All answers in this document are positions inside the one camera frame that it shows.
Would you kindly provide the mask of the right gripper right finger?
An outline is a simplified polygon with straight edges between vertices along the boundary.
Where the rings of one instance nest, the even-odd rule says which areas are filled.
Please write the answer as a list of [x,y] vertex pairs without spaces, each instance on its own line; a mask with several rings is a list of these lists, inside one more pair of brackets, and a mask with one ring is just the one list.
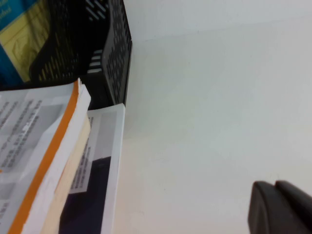
[[284,180],[277,181],[275,187],[282,193],[299,216],[312,215],[312,197],[310,195]]

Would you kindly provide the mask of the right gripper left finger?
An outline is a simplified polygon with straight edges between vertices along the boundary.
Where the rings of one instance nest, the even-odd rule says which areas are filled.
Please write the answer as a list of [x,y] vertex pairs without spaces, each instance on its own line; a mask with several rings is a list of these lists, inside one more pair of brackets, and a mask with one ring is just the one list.
[[252,186],[248,226],[251,234],[310,234],[312,216],[299,216],[275,184],[256,181]]

